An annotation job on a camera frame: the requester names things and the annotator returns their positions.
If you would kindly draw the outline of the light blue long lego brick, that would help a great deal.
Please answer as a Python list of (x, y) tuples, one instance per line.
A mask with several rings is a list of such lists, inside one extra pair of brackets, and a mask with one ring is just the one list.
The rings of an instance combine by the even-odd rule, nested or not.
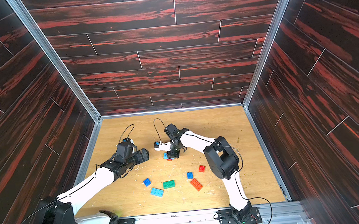
[(168, 160), (168, 159), (169, 159), (169, 157), (167, 156), (167, 153), (164, 153), (163, 158), (164, 158), (165, 160)]

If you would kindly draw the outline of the red long lego brick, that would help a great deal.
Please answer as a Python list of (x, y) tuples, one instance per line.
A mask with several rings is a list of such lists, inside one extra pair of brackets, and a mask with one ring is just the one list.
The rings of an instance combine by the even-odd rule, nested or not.
[(196, 179), (192, 179), (192, 180), (190, 181), (190, 184), (191, 184), (197, 191), (200, 191), (200, 190), (203, 188), (202, 184), (199, 183)]

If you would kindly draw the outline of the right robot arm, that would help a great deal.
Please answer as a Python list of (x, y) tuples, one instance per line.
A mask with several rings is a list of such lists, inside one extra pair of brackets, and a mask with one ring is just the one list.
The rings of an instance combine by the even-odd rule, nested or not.
[(179, 130), (173, 124), (165, 128), (165, 133), (170, 141), (155, 142), (155, 150), (165, 151), (168, 158), (176, 159), (179, 158), (182, 149), (192, 148), (203, 153), (212, 173), (224, 183), (234, 220), (242, 223), (249, 219), (253, 207), (244, 192), (239, 176), (240, 155), (235, 152), (228, 141), (221, 136), (217, 138), (201, 136), (187, 128)]

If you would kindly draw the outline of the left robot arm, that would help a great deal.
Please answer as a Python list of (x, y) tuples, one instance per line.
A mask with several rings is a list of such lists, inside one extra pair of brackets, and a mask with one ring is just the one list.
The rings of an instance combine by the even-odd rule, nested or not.
[(146, 149), (138, 150), (132, 139), (124, 139), (112, 157), (99, 165), (91, 176), (57, 197), (48, 197), (40, 203), (33, 224), (120, 224), (118, 216), (107, 210), (80, 218), (75, 215), (99, 191), (148, 160)]

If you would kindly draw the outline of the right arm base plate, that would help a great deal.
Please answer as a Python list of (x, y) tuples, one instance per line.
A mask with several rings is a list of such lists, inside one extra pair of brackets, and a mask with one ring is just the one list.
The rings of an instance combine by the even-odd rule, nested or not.
[(236, 221), (231, 209), (219, 210), (213, 218), (218, 220), (219, 224), (261, 224), (263, 221), (257, 207), (252, 207), (251, 212), (243, 221)]

